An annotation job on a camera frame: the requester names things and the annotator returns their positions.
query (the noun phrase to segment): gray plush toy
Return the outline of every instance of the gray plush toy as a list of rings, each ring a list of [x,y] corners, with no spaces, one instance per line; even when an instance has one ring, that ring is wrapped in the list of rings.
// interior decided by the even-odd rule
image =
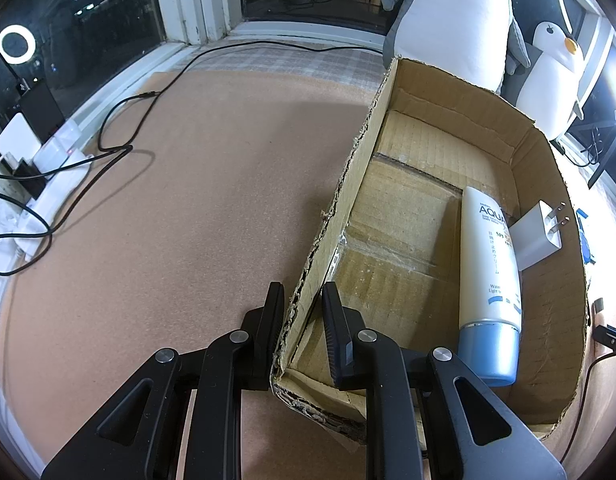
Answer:
[[[399,1],[381,3],[392,10]],[[512,0],[403,0],[383,44],[386,68],[395,55],[497,92],[504,70],[530,66]]]

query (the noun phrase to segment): white plush toy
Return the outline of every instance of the white plush toy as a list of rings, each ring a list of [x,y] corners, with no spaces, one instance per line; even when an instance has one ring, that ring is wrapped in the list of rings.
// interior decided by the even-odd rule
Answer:
[[[381,0],[392,10],[399,0]],[[383,45],[393,54],[437,66],[472,84],[498,91],[504,70],[530,61],[512,15],[512,0],[403,0]]]
[[[534,119],[548,140],[556,139],[568,127],[573,111],[584,118],[577,97],[584,54],[576,41],[550,22],[539,23],[526,47],[532,68],[508,78],[503,97]]]

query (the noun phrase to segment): blue object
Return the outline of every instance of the blue object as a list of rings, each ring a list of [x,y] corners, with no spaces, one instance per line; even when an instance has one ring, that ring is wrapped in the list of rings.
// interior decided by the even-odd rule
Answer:
[[[590,250],[590,244],[588,244],[585,237],[584,220],[588,218],[588,215],[581,208],[576,210],[576,224],[579,227],[579,240],[581,241],[581,253],[584,257],[584,264],[594,264],[594,255]]]
[[[508,386],[516,381],[519,339],[508,323],[471,323],[459,331],[458,355],[488,386]]]

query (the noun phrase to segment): blue tube cap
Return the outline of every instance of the blue tube cap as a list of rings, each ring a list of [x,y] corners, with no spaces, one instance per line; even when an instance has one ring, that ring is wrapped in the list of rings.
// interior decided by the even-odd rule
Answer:
[[[488,386],[516,381],[519,331],[508,323],[483,321],[459,331],[460,359]]]

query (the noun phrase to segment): white power adapter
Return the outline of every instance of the white power adapter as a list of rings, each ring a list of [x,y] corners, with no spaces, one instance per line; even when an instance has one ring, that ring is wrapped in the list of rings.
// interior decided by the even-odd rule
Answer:
[[[21,113],[15,114],[0,133],[0,153],[10,153],[14,157],[16,163],[13,170],[21,160],[30,163],[39,148],[41,142]]]
[[[539,200],[521,219],[510,227],[510,238],[519,270],[527,269],[561,248],[558,230],[569,222],[566,216],[559,221],[556,213],[565,208],[565,202],[552,208]]]

